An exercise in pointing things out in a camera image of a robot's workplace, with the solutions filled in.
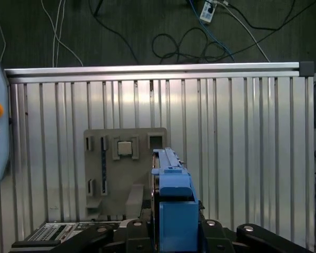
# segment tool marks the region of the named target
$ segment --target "metal bolt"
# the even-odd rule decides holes
[[[207,224],[208,224],[209,226],[215,226],[215,222],[214,222],[213,220],[209,220],[209,221],[207,222]]]
[[[246,230],[247,232],[253,232],[254,231],[253,227],[251,227],[251,226],[244,226],[243,229]]]
[[[99,227],[97,229],[97,232],[100,232],[100,233],[106,232],[106,228],[105,227]]]

